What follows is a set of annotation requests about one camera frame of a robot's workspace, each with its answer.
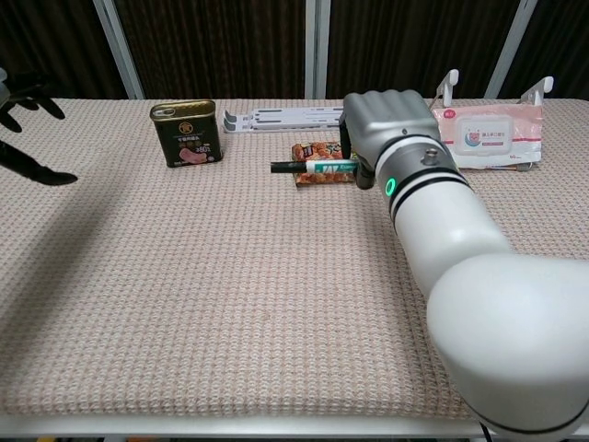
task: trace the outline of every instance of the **spam can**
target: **spam can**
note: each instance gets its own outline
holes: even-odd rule
[[[214,101],[196,99],[154,106],[150,117],[169,168],[223,159]]]

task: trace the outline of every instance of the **snack package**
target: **snack package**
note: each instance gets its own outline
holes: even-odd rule
[[[341,145],[337,142],[316,142],[293,145],[293,161],[308,159],[343,159]],[[295,173],[297,186],[325,184],[329,182],[355,182],[352,173]]]
[[[435,109],[459,168],[487,169],[542,158],[542,107],[528,104]]]

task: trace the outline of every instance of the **pink packaging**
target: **pink packaging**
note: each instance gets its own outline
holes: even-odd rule
[[[435,109],[433,115],[459,168],[487,169],[541,159],[541,106],[469,106]]]

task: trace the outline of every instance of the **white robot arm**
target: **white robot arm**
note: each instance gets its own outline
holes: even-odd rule
[[[515,254],[440,140],[417,92],[343,101],[344,156],[385,197],[465,402],[500,435],[562,439],[589,402],[589,262]]]

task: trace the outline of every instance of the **curtain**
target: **curtain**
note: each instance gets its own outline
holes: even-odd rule
[[[515,0],[331,0],[328,98],[415,89],[432,97],[460,70],[457,98],[481,98],[517,9]]]
[[[2,0],[0,67],[49,75],[54,97],[126,99],[92,0]]]
[[[117,0],[150,99],[305,95],[305,0]]]
[[[548,97],[589,99],[589,2],[540,0],[505,78],[500,98],[519,98],[544,76]]]

